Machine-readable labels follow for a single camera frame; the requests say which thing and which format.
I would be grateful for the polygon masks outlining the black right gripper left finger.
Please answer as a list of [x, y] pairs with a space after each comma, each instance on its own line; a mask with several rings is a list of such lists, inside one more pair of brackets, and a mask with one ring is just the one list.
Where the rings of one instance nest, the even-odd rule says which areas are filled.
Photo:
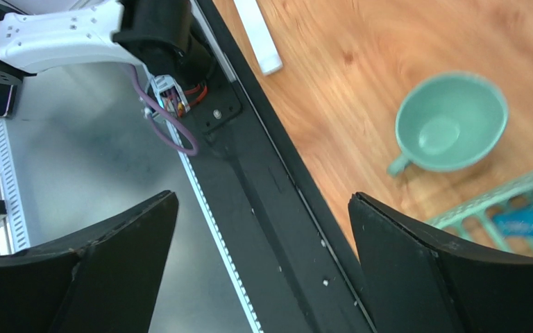
[[159, 194], [53, 241], [0, 256], [0, 332], [147, 332], [178, 215]]

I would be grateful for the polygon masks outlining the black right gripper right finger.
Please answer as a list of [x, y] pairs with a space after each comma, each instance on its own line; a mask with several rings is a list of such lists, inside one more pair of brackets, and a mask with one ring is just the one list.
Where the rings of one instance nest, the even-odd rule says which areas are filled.
[[348, 211], [379, 332], [533, 332], [533, 257], [453, 236], [362, 192]]

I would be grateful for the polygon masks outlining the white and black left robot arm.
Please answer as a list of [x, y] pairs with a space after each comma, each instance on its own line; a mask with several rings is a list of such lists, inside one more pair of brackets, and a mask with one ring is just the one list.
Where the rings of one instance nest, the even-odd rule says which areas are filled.
[[184, 85], [205, 80], [214, 65], [188, 1], [103, 1], [40, 15], [0, 4], [1, 84], [98, 62], [142, 65]]

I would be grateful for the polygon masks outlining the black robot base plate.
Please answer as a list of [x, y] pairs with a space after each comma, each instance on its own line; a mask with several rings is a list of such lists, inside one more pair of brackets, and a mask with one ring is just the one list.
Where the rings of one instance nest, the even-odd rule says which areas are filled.
[[191, 159], [242, 302], [263, 332], [374, 332], [359, 265], [234, 38], [226, 2], [194, 1], [242, 111]]

